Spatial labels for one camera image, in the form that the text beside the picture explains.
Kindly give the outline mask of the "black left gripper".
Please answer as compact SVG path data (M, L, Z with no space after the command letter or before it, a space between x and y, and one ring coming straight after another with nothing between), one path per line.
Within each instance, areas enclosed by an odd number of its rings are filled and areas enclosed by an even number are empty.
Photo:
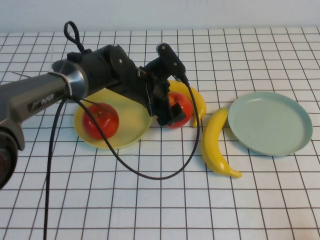
M171 126L186 118L178 102L169 103L169 71L158 57L145 66L136 68L137 102L144 106L151 116L157 116L160 126Z

